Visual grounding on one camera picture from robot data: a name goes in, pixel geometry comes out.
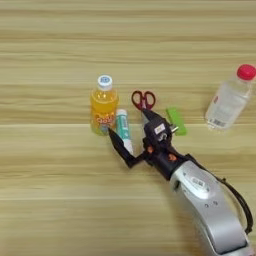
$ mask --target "wooden table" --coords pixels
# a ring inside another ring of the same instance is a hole
[[[188,135],[176,148],[228,177],[255,213],[255,98],[227,133],[203,120],[220,82],[255,64],[255,13],[254,0],[2,0],[1,256],[203,255],[160,174],[128,171],[92,134],[89,94],[101,74],[128,110],[136,153],[130,95],[150,89],[155,111],[183,114]]]

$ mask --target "green eraser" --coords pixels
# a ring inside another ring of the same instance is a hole
[[[178,136],[184,136],[187,134],[187,129],[184,125],[184,121],[179,113],[179,111],[176,108],[167,108],[166,109],[169,121],[172,124],[175,124],[176,126],[179,127],[179,129],[175,132],[176,135]]]

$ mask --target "orange juice bottle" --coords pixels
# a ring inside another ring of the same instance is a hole
[[[112,78],[98,78],[98,88],[91,93],[91,128],[99,135],[107,135],[108,128],[115,127],[116,108],[119,98],[112,88]]]

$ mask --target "clear plastic bottle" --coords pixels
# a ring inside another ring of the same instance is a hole
[[[118,105],[117,91],[112,88],[112,78],[102,75],[98,88],[91,93],[91,129],[99,135],[107,135],[108,128],[115,127]]]
[[[244,64],[219,87],[205,115],[210,128],[223,130],[234,124],[250,99],[255,75],[255,67]]]

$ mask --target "black cable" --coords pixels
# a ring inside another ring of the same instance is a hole
[[[240,206],[242,207],[245,217],[246,217],[246,221],[247,221],[247,227],[245,229],[245,233],[249,234],[250,232],[252,232],[252,227],[253,227],[253,216],[250,210],[250,207],[248,206],[247,202],[245,201],[245,199],[243,198],[243,196],[231,185],[227,182],[226,178],[219,178],[217,176],[215,176],[214,174],[212,174],[209,170],[207,170],[206,168],[204,168],[204,166],[202,166],[201,164],[199,164],[196,159],[191,156],[191,155],[186,155],[185,156],[188,160],[193,161],[199,168],[209,172],[211,175],[213,175],[221,184],[223,184],[224,186],[226,186],[231,193],[235,196],[235,198],[237,199],[237,201],[239,202]]]

